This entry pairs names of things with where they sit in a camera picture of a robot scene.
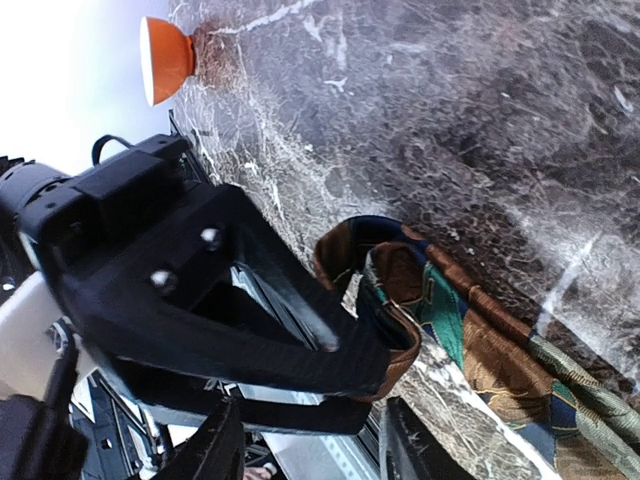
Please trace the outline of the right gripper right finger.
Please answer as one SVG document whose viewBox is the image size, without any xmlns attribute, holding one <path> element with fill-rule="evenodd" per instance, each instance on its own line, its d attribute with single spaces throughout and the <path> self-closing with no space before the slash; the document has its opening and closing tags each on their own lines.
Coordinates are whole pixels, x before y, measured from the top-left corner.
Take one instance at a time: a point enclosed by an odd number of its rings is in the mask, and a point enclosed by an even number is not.
<svg viewBox="0 0 640 480">
<path fill-rule="evenodd" d="M 186 445 L 164 468 L 165 479 L 242 479 L 244 428 L 238 406 L 219 400 Z"/>
</svg>

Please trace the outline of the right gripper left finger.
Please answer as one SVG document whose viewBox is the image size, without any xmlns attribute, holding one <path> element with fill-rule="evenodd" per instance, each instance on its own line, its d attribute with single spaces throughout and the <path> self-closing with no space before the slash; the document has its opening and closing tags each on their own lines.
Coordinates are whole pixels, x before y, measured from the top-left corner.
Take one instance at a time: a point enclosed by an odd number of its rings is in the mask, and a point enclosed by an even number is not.
<svg viewBox="0 0 640 480">
<path fill-rule="evenodd" d="M 415 358 L 408 321 L 349 316 L 233 186 L 64 189 L 46 203 L 44 269 L 114 367 L 369 400 Z"/>
</svg>

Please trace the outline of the brown green patterned tie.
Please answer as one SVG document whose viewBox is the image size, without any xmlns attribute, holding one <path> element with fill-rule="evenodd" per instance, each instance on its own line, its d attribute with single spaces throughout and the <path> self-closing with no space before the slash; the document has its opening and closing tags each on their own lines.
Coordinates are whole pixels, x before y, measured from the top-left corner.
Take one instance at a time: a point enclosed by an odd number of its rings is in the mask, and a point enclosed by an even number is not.
<svg viewBox="0 0 640 480">
<path fill-rule="evenodd" d="M 360 276 L 357 315 L 391 352 L 383 393 L 426 334 L 561 477 L 638 477 L 638 413 L 417 232 L 387 217 L 352 217 L 317 241 L 314 266 L 340 294 Z"/>
</svg>

